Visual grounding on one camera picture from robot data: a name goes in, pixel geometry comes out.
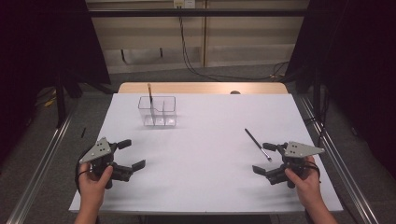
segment carpeted floor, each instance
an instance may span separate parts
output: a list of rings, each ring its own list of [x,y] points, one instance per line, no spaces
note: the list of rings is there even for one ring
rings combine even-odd
[[[276,81],[276,79],[267,78],[274,72],[272,65],[200,68],[195,70],[200,74],[230,76],[212,77],[220,81]],[[118,74],[111,75],[111,79],[113,84],[108,87],[113,90],[117,90],[120,84],[126,81],[215,81],[196,75],[187,69]],[[68,211],[76,192],[74,183],[75,164],[81,151],[97,139],[111,102],[111,95],[105,95],[84,84],[81,84],[81,88],[84,90],[81,98],[70,99],[66,96],[68,110],[75,112],[64,133],[62,142],[54,152],[49,169],[44,173],[45,178],[41,186],[39,186],[36,195],[32,196],[34,197],[33,202],[26,204],[30,209],[24,217],[24,223],[72,223],[76,217],[75,214]],[[302,117],[304,119],[308,118],[300,102],[301,96],[295,93],[294,83],[288,83],[287,88],[295,97],[296,104],[301,109]],[[49,107],[38,106],[30,127],[3,164],[0,175],[0,223],[8,221],[31,181],[33,173],[56,131],[56,123],[56,103]],[[364,139],[354,135],[348,119],[332,99],[327,113],[326,129],[337,146],[349,172],[373,208],[378,222],[394,223],[394,220],[396,220],[396,213],[393,212],[396,205],[396,181],[372,156]],[[307,130],[314,142],[317,142],[318,134],[315,132],[312,123],[307,124]],[[334,214],[337,220],[339,223],[363,223],[360,213],[349,196],[343,180],[332,165],[331,159],[324,155],[322,160],[346,208],[344,212]],[[274,224],[305,223],[304,214],[300,213],[271,215],[270,219],[271,223]],[[165,219],[158,220],[158,217],[153,217],[151,222],[161,223],[161,220],[165,221]],[[249,223],[248,217],[245,219],[235,218],[234,221],[227,220],[230,221],[228,223]],[[101,221],[102,223],[139,223],[138,217],[135,216],[102,215]],[[190,223],[190,221],[183,220],[177,223]]]

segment black pen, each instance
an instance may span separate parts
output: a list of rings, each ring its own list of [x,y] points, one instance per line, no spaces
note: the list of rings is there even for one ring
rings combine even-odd
[[[265,157],[267,158],[268,161],[272,161],[271,157],[264,151],[264,148],[260,146],[260,144],[256,141],[256,139],[251,135],[251,133],[248,131],[248,129],[245,129],[245,132],[250,136],[251,140],[253,140],[254,143],[256,143],[257,147],[264,153]]]

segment transparent pen holder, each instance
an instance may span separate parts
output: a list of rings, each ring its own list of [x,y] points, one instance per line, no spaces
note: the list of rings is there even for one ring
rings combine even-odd
[[[175,96],[141,96],[139,112],[145,126],[176,126]]]

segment wall socket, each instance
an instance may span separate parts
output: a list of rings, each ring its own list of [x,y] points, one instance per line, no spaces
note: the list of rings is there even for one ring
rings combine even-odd
[[[174,0],[174,8],[195,8],[195,0]]]

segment white table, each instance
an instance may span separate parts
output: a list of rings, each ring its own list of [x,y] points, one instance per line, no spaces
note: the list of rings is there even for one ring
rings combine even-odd
[[[289,94],[165,94],[177,98],[177,126],[142,124],[137,105],[143,93],[115,94],[98,139],[132,139],[115,153],[119,165],[146,160],[129,182],[113,181],[101,212],[127,214],[274,214],[304,211],[295,189],[286,182],[271,186],[252,172],[252,165],[280,166],[277,152],[267,161],[245,128],[258,142],[290,140],[313,145]],[[331,211],[342,206],[318,156],[321,192]],[[70,211],[79,209],[76,194]]]

